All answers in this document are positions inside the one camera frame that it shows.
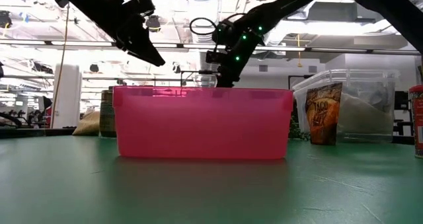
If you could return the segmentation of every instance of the plastic bin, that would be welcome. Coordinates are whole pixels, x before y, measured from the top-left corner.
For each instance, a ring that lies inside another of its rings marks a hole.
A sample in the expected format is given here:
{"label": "plastic bin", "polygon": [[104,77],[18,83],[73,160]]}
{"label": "plastic bin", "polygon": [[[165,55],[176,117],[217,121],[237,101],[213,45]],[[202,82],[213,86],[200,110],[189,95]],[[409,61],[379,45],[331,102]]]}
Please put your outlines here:
{"label": "plastic bin", "polygon": [[309,132],[305,101],[309,89],[341,82],[337,140],[392,141],[395,81],[399,72],[376,69],[333,69],[293,86],[299,128]]}
{"label": "plastic bin", "polygon": [[271,89],[114,87],[125,157],[281,159],[293,93]]}

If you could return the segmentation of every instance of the fluorescent light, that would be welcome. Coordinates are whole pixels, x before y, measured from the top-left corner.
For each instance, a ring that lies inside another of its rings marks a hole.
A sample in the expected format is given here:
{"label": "fluorescent light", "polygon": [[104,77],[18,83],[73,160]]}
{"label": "fluorescent light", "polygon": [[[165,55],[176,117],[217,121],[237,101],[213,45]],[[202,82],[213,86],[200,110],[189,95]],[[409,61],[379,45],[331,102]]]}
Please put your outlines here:
{"label": "fluorescent light", "polygon": [[176,48],[178,47],[176,44],[166,44],[166,43],[154,43],[154,47],[156,48]]}
{"label": "fluorescent light", "polygon": [[[213,44],[184,44],[184,48],[190,48],[190,49],[214,49],[216,45]],[[218,45],[218,49],[225,49],[225,46]]]}
{"label": "fluorescent light", "polygon": [[289,47],[289,46],[257,46],[256,50],[265,50],[273,52],[303,52],[305,48]]}
{"label": "fluorescent light", "polygon": [[412,50],[373,50],[372,54],[379,55],[404,55],[404,56],[419,56],[420,52]]}
{"label": "fluorescent light", "polygon": [[[55,46],[62,46],[64,41],[52,42]],[[66,46],[112,46],[111,42],[66,42]]]}
{"label": "fluorescent light", "polygon": [[7,45],[44,45],[41,40],[0,40],[0,44]]}
{"label": "fluorescent light", "polygon": [[0,98],[0,102],[14,102],[14,98]]}
{"label": "fluorescent light", "polygon": [[342,48],[311,48],[312,52],[334,52],[334,53],[365,53],[365,49],[342,49]]}
{"label": "fluorescent light", "polygon": [[2,93],[0,94],[0,98],[16,98],[17,96],[13,93]]}
{"label": "fluorescent light", "polygon": [[209,49],[189,49],[189,52],[208,52]]}
{"label": "fluorescent light", "polygon": [[8,107],[14,107],[14,102],[3,102],[4,105],[8,106]]}

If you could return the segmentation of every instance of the green table surface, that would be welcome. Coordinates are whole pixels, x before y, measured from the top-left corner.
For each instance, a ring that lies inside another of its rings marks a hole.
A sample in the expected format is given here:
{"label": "green table surface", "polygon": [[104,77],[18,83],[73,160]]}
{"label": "green table surface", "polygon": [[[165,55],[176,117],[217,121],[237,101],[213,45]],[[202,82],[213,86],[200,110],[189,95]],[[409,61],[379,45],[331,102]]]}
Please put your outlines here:
{"label": "green table surface", "polygon": [[423,160],[393,144],[200,161],[123,158],[97,137],[4,139],[0,223],[423,223]]}

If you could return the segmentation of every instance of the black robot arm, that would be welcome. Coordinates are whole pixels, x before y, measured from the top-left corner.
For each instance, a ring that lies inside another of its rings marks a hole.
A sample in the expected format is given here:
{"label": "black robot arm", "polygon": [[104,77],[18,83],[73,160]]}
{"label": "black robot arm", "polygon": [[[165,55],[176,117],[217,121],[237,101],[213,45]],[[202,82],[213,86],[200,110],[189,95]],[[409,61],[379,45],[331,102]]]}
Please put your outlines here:
{"label": "black robot arm", "polygon": [[[220,64],[218,87],[233,87],[262,36],[277,23],[313,0],[277,0],[251,9],[235,22],[224,20],[213,32],[213,41],[227,53],[208,52],[208,63]],[[409,0],[355,0],[384,16],[420,53],[423,53],[423,13]]]}
{"label": "black robot arm", "polygon": [[153,65],[165,61],[149,39],[149,31],[143,27],[143,16],[152,15],[155,7],[151,0],[56,0],[60,7],[73,3],[110,37],[116,46],[131,56]]}

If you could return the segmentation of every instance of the black cable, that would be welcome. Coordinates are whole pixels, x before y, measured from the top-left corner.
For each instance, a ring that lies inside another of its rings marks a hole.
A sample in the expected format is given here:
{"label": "black cable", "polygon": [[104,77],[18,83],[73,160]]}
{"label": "black cable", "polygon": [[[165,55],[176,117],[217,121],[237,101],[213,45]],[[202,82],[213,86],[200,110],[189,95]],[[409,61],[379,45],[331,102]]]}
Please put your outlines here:
{"label": "black cable", "polygon": [[233,14],[233,15],[229,16],[229,17],[227,18],[227,20],[229,20],[229,19],[231,19],[231,18],[233,18],[233,17],[235,17],[235,16],[239,16],[239,15],[246,15],[246,13],[235,13],[235,14]]}
{"label": "black cable", "polygon": [[238,9],[239,9],[239,6],[238,6],[239,5],[239,1],[240,0],[237,1],[237,6],[235,7],[235,11],[238,11]]}
{"label": "black cable", "polygon": [[191,22],[190,22],[190,31],[192,32],[192,33],[194,33],[195,35],[199,35],[199,36],[207,36],[207,35],[210,35],[210,34],[213,34],[213,32],[207,32],[207,33],[200,33],[200,32],[196,32],[196,31],[194,31],[194,29],[192,29],[192,25],[194,24],[194,22],[195,21],[197,21],[197,20],[206,20],[206,21],[208,21],[208,22],[210,22],[211,23],[211,25],[214,27],[214,29],[216,30],[217,29],[217,26],[216,26],[216,23],[214,23],[212,20],[210,20],[210,19],[208,19],[208,18],[204,18],[204,17],[198,17],[198,18],[194,18]]}
{"label": "black cable", "polygon": [[[226,19],[231,19],[231,18],[233,18],[233,17],[235,17],[235,16],[239,16],[239,15],[246,15],[246,13],[235,13],[235,14],[233,14],[233,15],[231,15],[231,16],[229,16],[228,18],[226,18]],[[190,22],[190,31],[193,33],[193,34],[195,34],[195,35],[199,35],[199,36],[207,36],[207,35],[211,35],[211,34],[213,34],[213,32],[214,31],[212,31],[212,32],[206,32],[206,33],[200,33],[200,32],[196,32],[196,31],[194,31],[194,29],[192,29],[192,25],[194,24],[194,22],[196,22],[197,20],[206,20],[206,21],[208,21],[208,22],[210,22],[210,24],[214,27],[214,29],[215,30],[217,30],[217,25],[216,25],[216,23],[214,23],[212,20],[210,20],[210,19],[208,19],[208,18],[205,18],[205,17],[198,17],[198,18],[194,18],[191,22]],[[214,47],[214,52],[216,53],[216,51],[217,51],[217,46],[219,45],[219,34],[217,34],[217,36],[216,36],[216,43],[215,43],[215,47]]]}

